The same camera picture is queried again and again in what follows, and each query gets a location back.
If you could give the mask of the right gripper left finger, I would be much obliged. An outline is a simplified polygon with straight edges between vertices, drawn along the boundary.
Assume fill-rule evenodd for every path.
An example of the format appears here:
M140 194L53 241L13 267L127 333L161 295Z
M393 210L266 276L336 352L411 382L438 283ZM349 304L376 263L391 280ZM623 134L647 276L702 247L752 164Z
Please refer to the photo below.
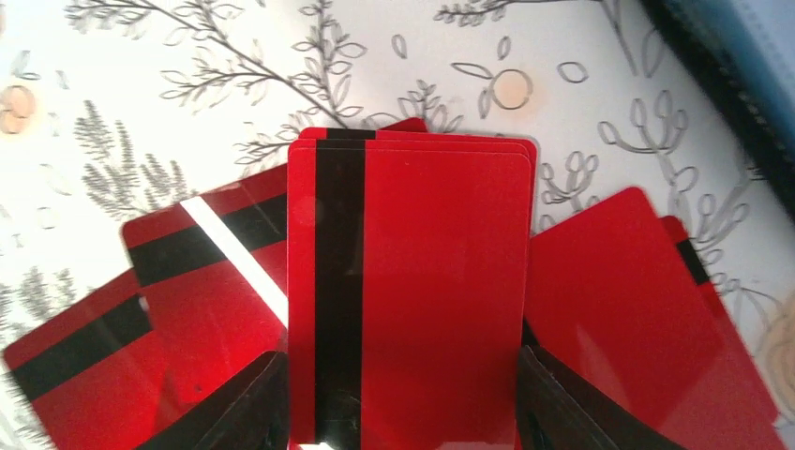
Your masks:
M264 352L141 449L286 449L288 358Z

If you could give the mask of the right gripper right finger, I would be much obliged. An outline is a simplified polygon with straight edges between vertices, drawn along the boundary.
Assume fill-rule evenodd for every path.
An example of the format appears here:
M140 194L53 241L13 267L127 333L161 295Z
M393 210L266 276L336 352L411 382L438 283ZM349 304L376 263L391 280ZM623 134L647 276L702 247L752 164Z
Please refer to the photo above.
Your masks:
M524 346L517 366L523 449L679 449L546 349Z

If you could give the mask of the red card black stripe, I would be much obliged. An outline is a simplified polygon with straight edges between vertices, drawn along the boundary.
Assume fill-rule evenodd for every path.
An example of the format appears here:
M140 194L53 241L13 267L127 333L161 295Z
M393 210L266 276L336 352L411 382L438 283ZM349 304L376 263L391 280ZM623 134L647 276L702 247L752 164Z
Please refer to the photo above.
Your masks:
M533 175L523 142L291 145L293 443L515 447Z

